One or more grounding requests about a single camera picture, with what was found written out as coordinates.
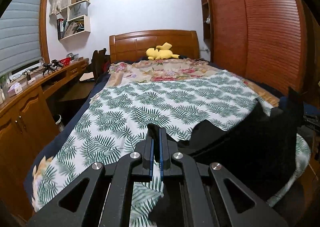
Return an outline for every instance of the trash can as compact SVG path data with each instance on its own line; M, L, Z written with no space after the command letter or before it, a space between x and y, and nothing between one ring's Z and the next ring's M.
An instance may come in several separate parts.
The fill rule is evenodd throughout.
M54 115L53 119L54 119L54 122L56 122L56 125L58 126L59 131L62 132L64 129L64 125L61 121L62 120L61 115Z

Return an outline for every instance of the bed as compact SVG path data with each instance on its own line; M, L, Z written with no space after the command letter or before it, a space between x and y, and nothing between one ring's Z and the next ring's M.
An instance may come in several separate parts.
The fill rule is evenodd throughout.
M137 62L147 48L165 42L173 45L174 53L187 59ZM199 45L195 31L155 30L112 35L110 57L109 73L98 78L85 104L37 156L26 177L25 190L35 211L93 162L116 162L132 152L135 144L145 139L146 125L150 122L165 127L176 140L188 140L194 125L203 119L209 119L222 130L230 129L250 112L255 98L266 113L277 105L278 99L255 83L197 60ZM207 85L214 88L214 96L212 89L203 91ZM245 103L237 102L241 97ZM211 105L214 99L232 101L233 112L229 113L226 107L217 112L216 106ZM270 197L270 206L301 176L309 159L310 149L297 135L296 171ZM151 183L135 183L131 226L152 225L148 220L151 210L148 205L156 203L163 188L156 164L154 172Z

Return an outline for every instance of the window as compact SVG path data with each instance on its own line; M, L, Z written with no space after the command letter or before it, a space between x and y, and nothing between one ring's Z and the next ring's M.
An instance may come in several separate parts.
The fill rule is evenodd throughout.
M0 18L0 76L48 61L46 41L47 0L12 0Z

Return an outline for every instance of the cabinet handle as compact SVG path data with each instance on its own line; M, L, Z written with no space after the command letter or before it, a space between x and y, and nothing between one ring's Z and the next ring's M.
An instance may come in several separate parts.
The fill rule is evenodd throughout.
M25 123L23 122L23 119L22 119L22 117L21 117L21 116L19 116L19 119L21 120L21 123L22 123L22 125L23 125L24 129L26 129L26 125L25 125Z
M22 134L22 129L21 129L21 127L20 127L20 125L19 125L18 121L16 120L15 122L16 122L16 125L17 125L18 129L20 130L20 133Z

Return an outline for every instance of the desk drawer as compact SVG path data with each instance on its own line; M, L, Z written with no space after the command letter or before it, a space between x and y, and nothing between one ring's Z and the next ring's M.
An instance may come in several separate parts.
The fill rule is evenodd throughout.
M81 70L84 71L87 67L87 63L84 63L80 66Z
M77 67L69 70L69 75L70 76L77 75L77 74L78 74L78 68Z

